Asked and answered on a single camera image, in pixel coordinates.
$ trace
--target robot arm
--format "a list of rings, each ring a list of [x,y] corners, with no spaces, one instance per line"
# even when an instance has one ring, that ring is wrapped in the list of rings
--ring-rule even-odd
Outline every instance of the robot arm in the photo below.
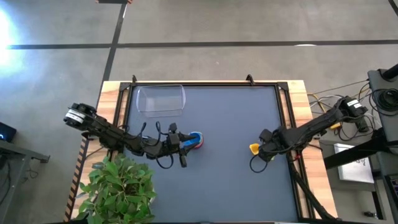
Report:
[[[83,103],[74,103],[69,108],[63,121],[66,125],[71,126],[80,131],[84,137],[94,135],[99,137],[102,146],[110,149],[122,151],[125,147],[136,156],[146,154],[148,159],[158,159],[164,156],[172,156],[179,154],[182,167],[186,167],[185,156],[197,144],[189,145],[189,147],[180,148],[180,142],[194,139],[195,137],[182,133],[177,133],[177,125],[172,123],[168,133],[160,132],[160,123],[156,123],[159,132],[157,139],[142,136],[146,123],[143,124],[141,132],[137,136],[133,136],[115,125],[107,122],[107,120],[96,114],[95,108]],[[165,135],[166,140],[160,141],[160,135]]]
[[[301,151],[314,135],[324,135],[327,128],[338,122],[360,122],[367,110],[357,99],[346,96],[338,100],[325,114],[298,128],[286,129],[281,126],[273,132],[264,129],[259,136],[262,144],[259,146],[258,156],[269,162],[276,154],[284,154],[291,150]]]

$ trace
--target transparent plastic box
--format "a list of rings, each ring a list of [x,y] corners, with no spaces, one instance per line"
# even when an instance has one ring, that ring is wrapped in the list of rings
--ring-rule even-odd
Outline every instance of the transparent plastic box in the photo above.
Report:
[[[142,86],[138,89],[137,109],[146,117],[179,116],[185,106],[181,85]]]

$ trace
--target black metal frame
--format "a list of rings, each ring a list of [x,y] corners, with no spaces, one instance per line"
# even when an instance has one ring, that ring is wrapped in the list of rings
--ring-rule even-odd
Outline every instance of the black metal frame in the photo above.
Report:
[[[285,122],[285,116],[284,116],[284,111],[283,111],[283,106],[282,106],[282,98],[280,96],[280,91],[282,90],[285,95],[286,103],[287,103],[287,111],[289,113],[289,119],[291,126],[293,128],[296,127],[295,120],[294,120],[294,114],[293,114],[293,106],[292,102],[290,99],[290,94],[289,94],[289,87],[287,82],[262,82],[262,83],[255,83],[251,77],[251,75],[248,75],[247,79],[248,82],[167,82],[167,83],[136,83],[137,79],[135,76],[132,78],[132,82],[121,82],[119,86],[119,94],[118,94],[118,100],[116,102],[116,109],[115,109],[115,114],[114,114],[114,119],[113,119],[113,124],[118,125],[119,121],[119,116],[121,112],[121,104],[123,102],[123,96],[127,90],[127,102],[126,102],[126,107],[125,107],[125,112],[124,112],[124,118],[123,118],[123,123],[122,125],[125,126],[127,125],[127,122],[129,120],[129,113],[128,111],[130,110],[132,101],[133,101],[133,92],[134,88],[136,86],[149,86],[149,85],[182,85],[182,86],[272,86],[274,87],[275,90],[275,96],[278,104],[278,113],[280,117],[280,123],[281,125],[286,126]],[[304,161],[303,158],[301,157],[298,161],[298,166],[300,168],[299,172],[300,175],[302,176],[304,182],[308,185],[308,179],[307,179],[307,173],[305,171],[305,166],[304,166]],[[297,218],[300,221],[303,217],[303,211],[301,208],[301,203],[300,203],[300,197],[299,197],[299,190],[297,187],[296,182],[292,178],[292,170],[291,166],[289,166],[289,162],[287,162],[287,166],[289,167],[289,172],[290,172],[290,179],[292,182],[292,190],[293,190],[293,195],[295,199],[295,206],[296,206],[296,212],[297,212]],[[314,209],[307,199],[307,210],[310,218],[315,218],[315,212]]]

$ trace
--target gray floor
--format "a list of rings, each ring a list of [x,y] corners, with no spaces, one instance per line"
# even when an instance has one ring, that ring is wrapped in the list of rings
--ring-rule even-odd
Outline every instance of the gray floor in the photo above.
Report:
[[[110,43],[119,10],[94,0],[0,0],[0,28],[8,31],[0,44]],[[387,0],[135,0],[119,42],[372,39],[398,39]],[[32,163],[40,175],[23,185],[8,223],[62,220],[80,143],[62,118],[73,102],[96,104],[108,53],[0,50],[0,121],[18,129],[16,144],[51,155],[46,165]],[[316,92],[365,80],[397,55],[397,45],[119,49],[110,80],[242,80],[250,73],[301,79]],[[321,96],[353,95],[361,86]],[[361,215],[372,209],[370,193],[333,189],[333,196],[339,217],[377,222]]]

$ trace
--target potted plant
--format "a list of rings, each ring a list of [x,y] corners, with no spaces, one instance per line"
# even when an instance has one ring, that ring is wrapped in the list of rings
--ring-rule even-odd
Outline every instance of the potted plant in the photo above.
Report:
[[[156,193],[151,181],[153,170],[147,164],[118,154],[114,162],[105,157],[93,168],[88,175],[90,183],[80,183],[89,198],[80,205],[76,219],[87,217],[89,224],[151,222],[154,216],[149,205]]]

